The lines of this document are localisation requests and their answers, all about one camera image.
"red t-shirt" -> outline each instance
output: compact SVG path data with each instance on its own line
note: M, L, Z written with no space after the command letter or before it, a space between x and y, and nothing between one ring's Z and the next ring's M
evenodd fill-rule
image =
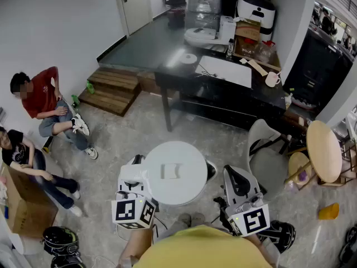
M33 82L33 94L22 100L22 105L31 118L35 118L41 112L52 111L56 108L57 100L55 88L51 84L51 79L58 78L57 67L53 66L37 74L31 81Z

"blue jeans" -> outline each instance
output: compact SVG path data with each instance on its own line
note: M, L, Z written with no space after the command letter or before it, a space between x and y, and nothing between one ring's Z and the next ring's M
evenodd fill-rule
M46 170L45 157L38 149L35 149L33 168L35 170ZM53 175L54 179L52 181L47 181L43 176L29 175L28 177L32 182L37 183L41 189L57 200L65 209L71 208L74 204L73 199L67 197L64 193L59 191L57 187L67 189L70 193L74 193L78 189L78 183L75 180L65 179L55 175Z
M60 100L57 102L57 107L63 106L67 108L67 114L63 116L51 116L42 120L38 130L42 137L50 137L53 136L52 128L54 124L59 122L71 121L73 118L73 114L68 107L68 104L64 100ZM81 151L87 149L89 147L87 139L80 132L73 133L72 129L68 129L64 131L64 134L70 139L73 144Z

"hair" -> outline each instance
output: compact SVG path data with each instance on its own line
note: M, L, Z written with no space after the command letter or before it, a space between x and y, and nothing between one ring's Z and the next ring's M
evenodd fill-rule
M11 93L13 94L14 92L19 92L20 85L24 85L25 82L30 82L30 78L25 73L20 72L18 74L15 74L10 82Z

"baseboard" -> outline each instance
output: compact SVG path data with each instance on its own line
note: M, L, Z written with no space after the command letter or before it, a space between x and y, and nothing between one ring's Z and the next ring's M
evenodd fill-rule
M119 46L123 41L127 39L127 36L125 35L122 37L119 41L115 42L112 46L110 46L107 50L105 50L100 56L97 57L97 62L99 63L103 57L108 55L115 47Z
M168 10L170 10L170 9L167 9L167 10L163 11L161 14L156 15L152 20L155 21L156 19L159 19L161 16L166 15L166 12L167 12Z

